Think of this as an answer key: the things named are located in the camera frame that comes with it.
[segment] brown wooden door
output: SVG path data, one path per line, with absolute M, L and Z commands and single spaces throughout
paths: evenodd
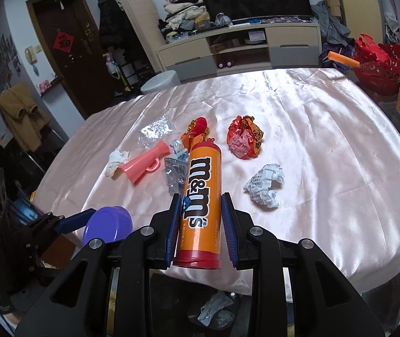
M 111 104 L 114 91 L 123 91 L 120 80 L 107 70 L 98 29 L 83 0 L 55 0 L 33 3 L 41 33 L 60 73 L 71 89 L 75 105 L 89 116 Z M 54 48 L 58 33 L 74 37 L 70 52 Z

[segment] table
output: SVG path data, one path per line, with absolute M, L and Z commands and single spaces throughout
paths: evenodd
M 311 238 L 359 292 L 400 271 L 400 135 L 379 107 L 333 69 L 277 69 L 212 78 L 121 103 L 91 116 L 60 151 L 34 203 L 66 216 L 121 205 L 134 229 L 169 208 L 162 170 L 133 186 L 125 175 L 104 176 L 111 151 L 143 151 L 139 131 L 166 115 L 178 138 L 204 116 L 222 149 L 222 191 L 236 209 L 279 239 Z M 226 145 L 237 115 L 252 115 L 264 131 L 260 155 L 239 160 Z M 280 164 L 285 184 L 278 209 L 253 203 L 243 185 L 263 165 Z M 83 230 L 76 232 L 77 241 Z M 169 276 L 251 293 L 251 271 L 236 271 L 222 230 L 222 269 L 172 266 Z M 287 299 L 291 300 L 286 275 Z

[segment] purple plastic lid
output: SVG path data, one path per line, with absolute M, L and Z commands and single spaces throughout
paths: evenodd
M 105 243 L 124 240 L 133 231 L 130 213 L 123 207 L 104 207 L 96 211 L 86 224 L 83 245 L 93 238 Z

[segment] pile of clothes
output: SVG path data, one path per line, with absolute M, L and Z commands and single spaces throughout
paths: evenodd
M 210 18 L 203 0 L 168 0 L 164 10 L 168 15 L 164 21 L 159 20 L 158 28 L 168 43 L 187 37 L 197 28 L 196 20 Z

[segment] red foil wrapper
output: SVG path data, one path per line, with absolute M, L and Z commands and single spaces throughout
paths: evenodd
M 238 116 L 228 128 L 226 144 L 237 158 L 247 160 L 258 156 L 264 132 L 253 122 L 252 116 Z

